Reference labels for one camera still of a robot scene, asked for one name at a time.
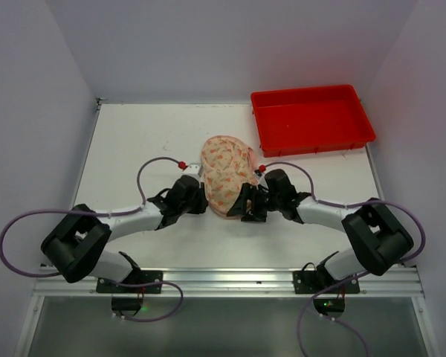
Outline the floral mesh laundry bag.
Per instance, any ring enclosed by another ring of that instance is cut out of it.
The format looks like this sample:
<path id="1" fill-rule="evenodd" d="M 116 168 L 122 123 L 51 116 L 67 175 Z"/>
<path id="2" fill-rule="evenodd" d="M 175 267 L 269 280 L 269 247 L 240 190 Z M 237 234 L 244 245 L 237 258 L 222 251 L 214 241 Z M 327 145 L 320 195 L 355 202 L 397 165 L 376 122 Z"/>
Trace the floral mesh laundry bag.
<path id="1" fill-rule="evenodd" d="M 202 180 L 209 207 L 226 217 L 236 203 L 242 185 L 258 185 L 254 151 L 238 138 L 217 135 L 201 149 Z"/>

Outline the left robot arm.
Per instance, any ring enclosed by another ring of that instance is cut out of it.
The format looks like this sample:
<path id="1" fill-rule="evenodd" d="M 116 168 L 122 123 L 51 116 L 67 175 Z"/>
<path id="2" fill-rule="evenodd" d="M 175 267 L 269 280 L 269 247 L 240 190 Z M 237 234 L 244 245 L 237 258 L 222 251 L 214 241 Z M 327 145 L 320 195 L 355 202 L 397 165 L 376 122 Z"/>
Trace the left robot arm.
<path id="1" fill-rule="evenodd" d="M 77 205 L 44 239 L 41 251 L 69 283 L 90 276 L 120 285 L 142 284 L 138 264 L 127 253 L 107 251 L 107 243 L 167 228 L 182 215 L 203 214 L 206 208 L 204 184 L 183 175 L 165 196 L 158 194 L 129 211 L 101 214 Z"/>

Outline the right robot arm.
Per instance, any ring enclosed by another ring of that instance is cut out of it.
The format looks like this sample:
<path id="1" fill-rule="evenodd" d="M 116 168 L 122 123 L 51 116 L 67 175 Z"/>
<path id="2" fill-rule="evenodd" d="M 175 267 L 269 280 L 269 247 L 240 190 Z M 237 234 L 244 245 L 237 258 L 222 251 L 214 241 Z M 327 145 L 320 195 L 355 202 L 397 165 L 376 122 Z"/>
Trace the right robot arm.
<path id="1" fill-rule="evenodd" d="M 320 225 L 347 236 L 348 249 L 336 251 L 302 275 L 314 292 L 365 271 L 381 276 L 414 246 L 413 238 L 383 202 L 370 199 L 353 208 L 322 203 L 311 193 L 297 191 L 281 169 L 265 174 L 258 185 L 244 183 L 227 216 L 265 222 L 273 211 L 288 221 Z"/>

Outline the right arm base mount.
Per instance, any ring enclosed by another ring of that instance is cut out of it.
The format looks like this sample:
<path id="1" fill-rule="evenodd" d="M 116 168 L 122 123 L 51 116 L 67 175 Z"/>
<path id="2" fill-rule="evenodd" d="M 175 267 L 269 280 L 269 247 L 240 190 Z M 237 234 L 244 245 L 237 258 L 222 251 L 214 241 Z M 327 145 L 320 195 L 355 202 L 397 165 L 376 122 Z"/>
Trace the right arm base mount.
<path id="1" fill-rule="evenodd" d="M 313 263 L 306 263 L 301 269 L 292 271 L 293 289 L 297 295 L 313 295 L 333 286 L 336 282 L 330 275 L 320 273 Z M 361 289 L 358 280 L 351 279 L 348 283 L 328 290 L 326 294 L 341 295 L 345 293 L 354 295 L 360 292 Z"/>

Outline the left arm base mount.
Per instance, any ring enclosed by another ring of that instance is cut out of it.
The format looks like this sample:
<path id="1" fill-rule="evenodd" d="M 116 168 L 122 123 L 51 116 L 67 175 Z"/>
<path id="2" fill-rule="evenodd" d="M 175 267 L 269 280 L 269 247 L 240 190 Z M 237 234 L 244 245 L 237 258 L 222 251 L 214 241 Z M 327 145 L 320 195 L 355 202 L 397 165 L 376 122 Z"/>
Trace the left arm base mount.
<path id="1" fill-rule="evenodd" d="M 96 292 L 100 294 L 160 294 L 164 273 L 159 270 L 143 270 L 123 281 L 124 286 L 116 285 L 110 280 L 100 278 Z"/>

